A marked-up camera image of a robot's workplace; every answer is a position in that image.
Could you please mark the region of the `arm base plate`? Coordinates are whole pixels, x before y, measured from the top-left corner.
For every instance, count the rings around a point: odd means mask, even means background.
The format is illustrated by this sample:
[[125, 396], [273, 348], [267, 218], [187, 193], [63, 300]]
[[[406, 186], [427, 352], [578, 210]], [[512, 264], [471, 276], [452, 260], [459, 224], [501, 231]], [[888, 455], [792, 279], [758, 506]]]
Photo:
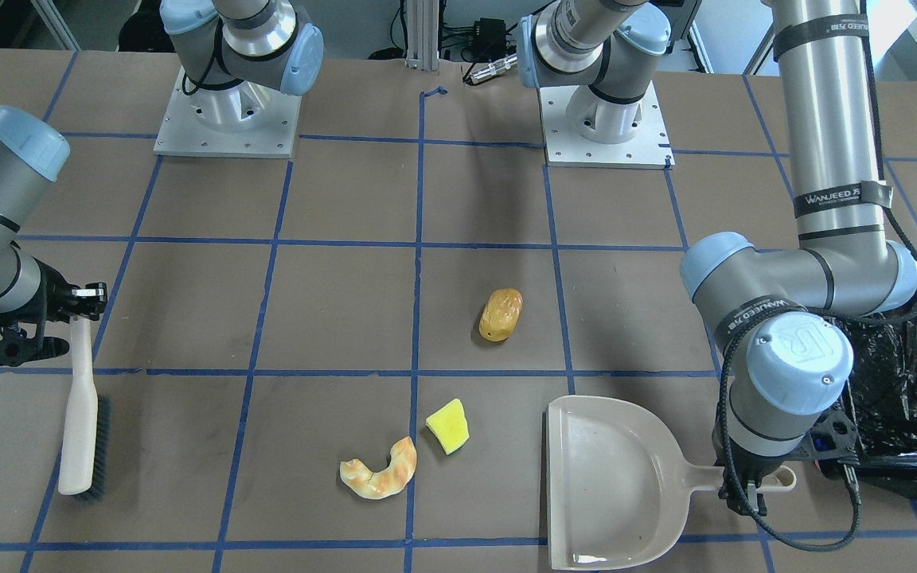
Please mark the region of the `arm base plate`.
[[550, 166], [670, 170], [676, 165], [654, 84], [619, 105], [587, 86], [539, 88]]
[[159, 156], [269, 158], [294, 156], [302, 98], [244, 81], [224, 91], [188, 95], [176, 76], [155, 140]]

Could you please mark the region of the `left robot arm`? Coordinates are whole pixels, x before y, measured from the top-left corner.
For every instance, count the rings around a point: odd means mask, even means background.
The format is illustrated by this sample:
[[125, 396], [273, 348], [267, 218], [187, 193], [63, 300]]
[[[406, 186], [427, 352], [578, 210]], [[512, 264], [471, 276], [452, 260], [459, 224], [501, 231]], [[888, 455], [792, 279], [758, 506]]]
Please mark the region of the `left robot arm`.
[[882, 177], [855, 1], [769, 1], [786, 112], [796, 239], [757, 249], [738, 232], [674, 240], [681, 251], [556, 251], [578, 388], [544, 410], [542, 492], [551, 528], [687, 521], [694, 493], [797, 485], [811, 429], [852, 375], [834, 312], [909, 305], [917, 262], [887, 237]]

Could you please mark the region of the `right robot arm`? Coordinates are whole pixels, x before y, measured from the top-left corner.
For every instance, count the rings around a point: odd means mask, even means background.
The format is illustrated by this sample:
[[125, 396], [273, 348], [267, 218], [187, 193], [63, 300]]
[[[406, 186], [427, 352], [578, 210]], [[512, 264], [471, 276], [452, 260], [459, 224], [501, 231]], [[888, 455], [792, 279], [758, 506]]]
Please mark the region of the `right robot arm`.
[[[181, 93], [212, 131], [253, 128], [275, 94], [312, 88], [322, 30], [291, 1], [160, 1], [158, 21], [181, 58]], [[69, 355], [90, 364], [90, 325], [105, 283], [83, 286], [22, 250], [16, 235], [57, 181], [69, 142], [39, 117], [0, 105], [0, 367]]]

